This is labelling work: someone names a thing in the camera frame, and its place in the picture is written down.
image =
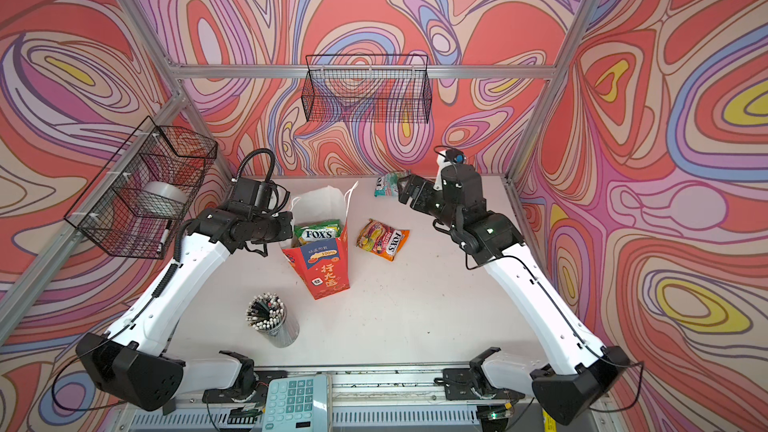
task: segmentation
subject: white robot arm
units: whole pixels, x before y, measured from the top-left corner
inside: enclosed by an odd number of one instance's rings
[[[491,348],[470,361],[473,388],[482,394],[503,388],[533,394],[552,418],[570,424],[634,364],[620,347],[605,347],[578,320],[536,267],[509,218],[486,209],[482,178],[465,163],[463,152],[436,152],[435,182],[401,178],[399,201],[433,216],[435,230],[485,267],[531,325],[548,360],[532,363],[513,350]]]
[[[241,178],[245,164],[262,153],[270,157],[264,181]],[[220,389],[239,400],[254,392],[254,361],[243,355],[222,350],[216,359],[179,360],[164,352],[192,298],[232,253],[245,248],[266,256],[267,243],[293,235],[292,214],[281,212],[290,194],[279,202],[270,179],[274,161],[269,149],[248,154],[227,200],[180,226],[174,259],[134,306],[101,336],[86,334],[78,342],[78,356],[97,388],[145,410],[196,390]],[[248,242],[262,249],[250,249]]]
[[[401,179],[400,202],[410,201],[411,208],[435,217],[435,229],[485,267],[530,323],[547,359],[531,362],[513,350],[486,350],[470,362],[475,388],[533,394],[552,418],[569,424],[613,386],[629,359],[619,347],[605,347],[578,320],[537,269],[510,220],[486,209],[480,175],[464,163],[461,151],[440,155],[436,182]],[[164,355],[187,305],[230,254],[246,242],[291,236],[291,214],[271,203],[275,191],[269,177],[258,182],[239,175],[225,204],[182,225],[174,260],[134,306],[104,336],[86,334],[78,343],[78,355],[98,388],[146,410],[195,390],[221,389],[235,399],[253,393],[254,362],[245,356],[223,350],[216,359],[183,361]],[[266,254],[266,249],[252,252]]]

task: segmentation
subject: wire mesh basket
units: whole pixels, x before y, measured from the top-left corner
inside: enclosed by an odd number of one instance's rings
[[[308,55],[301,93],[306,120],[428,123],[427,65],[422,54]]]
[[[115,257],[165,256],[216,159],[215,140],[184,127],[152,125],[149,132],[141,132],[142,126],[134,130],[146,136],[143,143],[123,170],[109,172],[117,177],[95,205],[87,212],[72,212],[98,176],[64,216]]]

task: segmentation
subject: red paper bag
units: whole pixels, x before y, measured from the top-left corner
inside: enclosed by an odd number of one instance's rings
[[[319,240],[301,247],[291,247],[293,239],[280,244],[291,267],[315,300],[350,288],[346,214],[355,187],[357,182],[346,193],[331,186],[318,188],[291,201],[292,225],[317,224],[326,220],[339,220],[342,224],[341,237],[338,238]]]

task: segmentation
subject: fox's candy bag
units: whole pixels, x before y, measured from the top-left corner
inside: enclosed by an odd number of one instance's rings
[[[410,231],[398,230],[377,220],[370,219],[357,236],[357,246],[373,252],[388,261],[395,260],[395,254],[408,240]]]

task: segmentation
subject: pencil holder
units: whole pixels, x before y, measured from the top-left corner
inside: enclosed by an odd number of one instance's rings
[[[246,310],[248,325],[278,348],[288,347],[299,337],[299,322],[275,294],[254,297]]]

